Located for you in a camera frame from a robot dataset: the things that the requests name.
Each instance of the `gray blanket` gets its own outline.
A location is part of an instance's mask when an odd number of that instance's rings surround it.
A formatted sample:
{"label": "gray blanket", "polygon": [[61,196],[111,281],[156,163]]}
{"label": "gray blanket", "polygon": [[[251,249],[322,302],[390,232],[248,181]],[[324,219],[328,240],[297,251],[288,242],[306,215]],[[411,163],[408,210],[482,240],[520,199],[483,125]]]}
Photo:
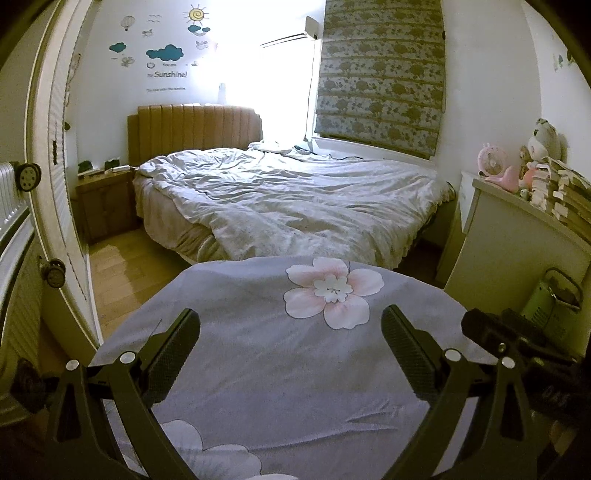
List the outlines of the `gray blanket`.
{"label": "gray blanket", "polygon": [[[153,412],[200,480],[378,480],[428,410],[382,336],[390,304],[442,348],[493,362],[463,337],[464,308],[437,288],[354,262],[272,257],[189,268],[93,364],[138,351],[191,308],[200,339]],[[469,407],[440,471],[457,455]],[[141,472],[114,404],[106,408],[126,461]]]}

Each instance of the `radiator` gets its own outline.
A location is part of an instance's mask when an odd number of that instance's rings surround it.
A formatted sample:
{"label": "radiator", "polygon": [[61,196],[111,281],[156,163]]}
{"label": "radiator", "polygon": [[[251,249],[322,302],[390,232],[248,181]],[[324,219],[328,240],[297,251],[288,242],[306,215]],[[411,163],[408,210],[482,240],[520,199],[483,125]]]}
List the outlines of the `radiator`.
{"label": "radiator", "polygon": [[15,379],[27,382],[39,371],[43,286],[41,244],[7,163],[0,163],[0,216],[0,426],[4,426],[31,415],[34,399],[15,393]]}
{"label": "radiator", "polygon": [[0,163],[0,236],[26,204],[24,195],[16,188],[12,165],[8,162]]}

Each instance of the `stack of books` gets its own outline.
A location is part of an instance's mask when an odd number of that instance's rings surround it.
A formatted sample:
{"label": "stack of books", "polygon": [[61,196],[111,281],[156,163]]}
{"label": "stack of books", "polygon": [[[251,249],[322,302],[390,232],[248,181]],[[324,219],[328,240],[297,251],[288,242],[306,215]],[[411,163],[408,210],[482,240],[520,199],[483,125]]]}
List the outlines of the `stack of books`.
{"label": "stack of books", "polygon": [[556,202],[553,193],[558,190],[560,175],[549,164],[540,164],[531,182],[531,204],[545,213],[551,214]]}
{"label": "stack of books", "polygon": [[591,183],[564,163],[549,160],[550,170],[560,177],[552,192],[552,215],[591,244]]}

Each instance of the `headboard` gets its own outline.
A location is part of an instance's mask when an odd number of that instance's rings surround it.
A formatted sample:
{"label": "headboard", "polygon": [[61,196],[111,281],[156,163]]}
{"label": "headboard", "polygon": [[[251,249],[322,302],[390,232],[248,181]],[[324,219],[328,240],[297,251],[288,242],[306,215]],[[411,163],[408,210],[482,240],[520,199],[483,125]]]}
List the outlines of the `headboard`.
{"label": "headboard", "polygon": [[210,148],[246,149],[262,140],[261,117],[232,105],[150,105],[127,117],[129,165],[158,155]]}

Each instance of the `air conditioner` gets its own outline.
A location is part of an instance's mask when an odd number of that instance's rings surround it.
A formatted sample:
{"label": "air conditioner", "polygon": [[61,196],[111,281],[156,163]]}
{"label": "air conditioner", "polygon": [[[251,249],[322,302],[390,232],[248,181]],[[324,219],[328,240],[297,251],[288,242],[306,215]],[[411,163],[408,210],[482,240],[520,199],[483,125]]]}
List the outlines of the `air conditioner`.
{"label": "air conditioner", "polygon": [[320,32],[320,24],[314,20],[312,17],[306,17],[306,26],[304,31],[301,33],[296,33],[294,35],[289,35],[288,37],[278,38],[276,40],[271,40],[261,44],[261,47],[273,47],[275,45],[279,45],[281,43],[294,41],[294,40],[301,40],[302,38],[313,38],[314,40],[318,40]]}

